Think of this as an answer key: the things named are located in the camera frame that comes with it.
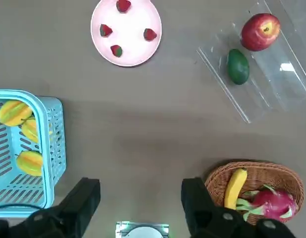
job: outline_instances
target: blue plastic basket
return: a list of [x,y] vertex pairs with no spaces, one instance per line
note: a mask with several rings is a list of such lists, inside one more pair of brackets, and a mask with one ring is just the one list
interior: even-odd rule
[[[39,143],[30,141],[21,126],[0,123],[0,206],[31,204],[52,206],[54,186],[66,169],[64,121],[61,102],[35,97],[20,90],[0,90],[0,108],[7,100],[20,100],[31,107],[36,118]],[[16,165],[21,151],[35,150],[43,156],[42,176],[22,172]],[[0,209],[0,217],[28,217],[35,209],[13,206]]]

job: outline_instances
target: strawberry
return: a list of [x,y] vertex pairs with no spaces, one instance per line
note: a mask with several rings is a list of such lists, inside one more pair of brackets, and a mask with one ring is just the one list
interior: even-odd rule
[[157,34],[154,32],[154,30],[147,28],[144,30],[143,36],[147,41],[152,41],[157,37]]
[[100,26],[100,35],[101,36],[108,36],[112,33],[112,29],[108,27],[107,25],[102,24]]
[[120,13],[126,13],[131,3],[128,0],[118,0],[116,6]]
[[112,53],[116,57],[121,57],[122,56],[122,48],[119,45],[114,45],[110,47]]

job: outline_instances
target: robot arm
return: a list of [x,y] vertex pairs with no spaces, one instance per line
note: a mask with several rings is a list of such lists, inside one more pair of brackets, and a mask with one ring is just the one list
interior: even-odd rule
[[192,238],[295,238],[279,221],[261,219],[252,226],[237,211],[216,207],[200,178],[183,180],[181,200]]
[[[14,227],[0,220],[0,238],[81,238],[100,199],[99,180],[82,178],[58,206],[41,209]],[[192,238],[295,238],[276,220],[261,219],[252,226],[237,211],[216,207],[200,178],[183,180],[181,200]]]

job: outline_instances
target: basket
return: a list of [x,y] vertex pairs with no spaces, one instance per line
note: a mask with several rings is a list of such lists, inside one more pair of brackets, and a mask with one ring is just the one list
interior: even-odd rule
[[[245,191],[258,190],[262,188],[264,184],[267,184],[275,188],[284,189],[292,194],[298,205],[295,214],[299,212],[305,197],[302,180],[294,171],[283,165],[265,162],[232,162],[212,171],[205,182],[205,186],[216,205],[224,206],[226,186],[233,172],[238,168],[245,168],[248,172],[247,180],[239,195],[240,198],[250,199],[249,196],[243,195]],[[263,218],[263,216],[250,214],[247,221],[255,225],[261,218]],[[282,219],[281,222],[287,222],[292,218],[293,216]]]
[[[0,108],[7,100],[22,101],[32,109],[39,143],[24,136],[21,126],[9,127],[0,123],[0,206],[31,204],[51,207],[54,186],[66,169],[62,104],[56,98],[35,97],[20,90],[0,90]],[[26,150],[42,154],[42,176],[30,176],[17,167],[17,156]],[[35,211],[34,208],[16,205],[0,209],[0,217],[28,217]]]

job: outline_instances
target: gray table surface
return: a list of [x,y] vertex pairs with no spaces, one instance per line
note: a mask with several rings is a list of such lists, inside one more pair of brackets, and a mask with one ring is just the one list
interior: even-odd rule
[[[306,186],[306,101],[245,124],[196,53],[254,2],[154,0],[163,38],[144,65],[103,59],[90,36],[97,0],[0,0],[0,88],[58,97],[67,170],[58,203],[83,176],[100,178],[102,202],[85,237],[114,237],[116,221],[168,223],[187,238],[183,178],[222,159],[264,159]],[[288,223],[306,237],[306,202]]]

